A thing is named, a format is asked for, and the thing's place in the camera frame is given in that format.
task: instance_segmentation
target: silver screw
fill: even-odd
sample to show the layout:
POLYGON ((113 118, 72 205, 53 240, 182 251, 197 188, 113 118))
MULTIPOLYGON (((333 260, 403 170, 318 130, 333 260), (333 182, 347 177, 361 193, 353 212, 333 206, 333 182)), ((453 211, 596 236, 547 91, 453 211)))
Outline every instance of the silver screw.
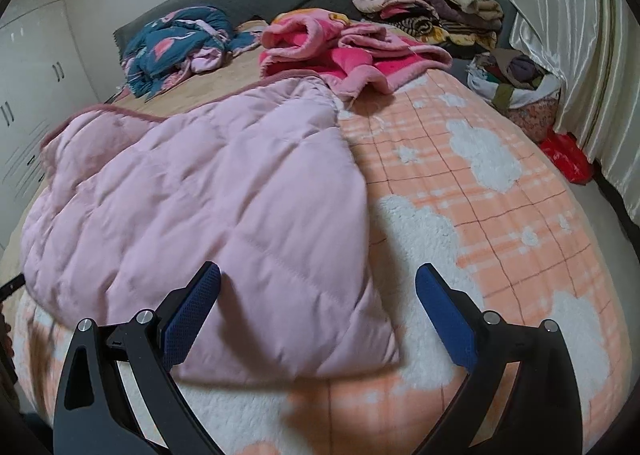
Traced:
POLYGON ((153 317, 154 317, 153 311, 141 310, 136 316, 136 321, 141 325, 144 325, 145 323, 149 323, 149 321, 151 321, 153 317))
POLYGON ((544 320, 543 326, 547 332, 558 332, 558 324, 553 320, 544 320))
POLYGON ((87 330, 89 330, 91 328, 91 320, 89 318, 84 318, 79 324, 78 324, 78 330, 81 332, 86 332, 87 330))
POLYGON ((484 318, 484 322, 489 325, 497 325, 500 323, 500 314, 492 310, 485 312, 482 317, 484 318))

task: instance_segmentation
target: cabinet handle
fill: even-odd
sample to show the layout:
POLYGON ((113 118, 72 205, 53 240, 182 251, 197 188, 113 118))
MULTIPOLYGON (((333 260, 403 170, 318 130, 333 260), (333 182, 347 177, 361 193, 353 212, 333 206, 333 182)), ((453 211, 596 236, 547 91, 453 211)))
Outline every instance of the cabinet handle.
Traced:
POLYGON ((11 122, 13 122, 15 120, 14 112, 11 111, 11 107, 9 106, 9 101, 7 101, 5 104, 6 104, 6 109, 9 111, 9 115, 11 115, 11 122))

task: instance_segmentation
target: satin curtain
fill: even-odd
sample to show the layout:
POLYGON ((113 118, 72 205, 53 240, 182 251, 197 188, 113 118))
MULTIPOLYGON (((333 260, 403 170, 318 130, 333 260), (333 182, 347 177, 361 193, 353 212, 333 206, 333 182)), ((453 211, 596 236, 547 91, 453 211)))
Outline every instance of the satin curtain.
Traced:
POLYGON ((511 0, 511 45, 562 82, 570 131, 640 224, 640 26, 625 0, 511 0))

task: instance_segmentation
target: person's hand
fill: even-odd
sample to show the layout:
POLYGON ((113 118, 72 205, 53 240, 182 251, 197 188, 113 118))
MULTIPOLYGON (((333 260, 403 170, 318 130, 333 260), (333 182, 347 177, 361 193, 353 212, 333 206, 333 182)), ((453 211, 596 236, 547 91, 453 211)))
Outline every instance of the person's hand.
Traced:
MULTIPOLYGON (((0 314, 2 313, 2 304, 0 303, 0 314)), ((6 328, 6 334, 2 335, 2 337, 4 338, 4 345, 2 345, 4 347, 4 351, 6 352, 6 354, 10 357, 13 358, 15 353, 14 353, 14 343, 12 342, 11 338, 9 337, 9 332, 11 332, 11 325, 9 323, 5 323, 4 327, 6 328)))

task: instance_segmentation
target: red plastic bag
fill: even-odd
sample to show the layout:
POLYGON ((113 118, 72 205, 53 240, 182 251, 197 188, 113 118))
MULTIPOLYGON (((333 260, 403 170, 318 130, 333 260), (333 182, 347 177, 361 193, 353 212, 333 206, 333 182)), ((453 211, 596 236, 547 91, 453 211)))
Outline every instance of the red plastic bag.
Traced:
POLYGON ((540 149, 569 182, 587 184, 593 177, 593 166, 575 144, 573 135, 560 135, 549 128, 540 149))

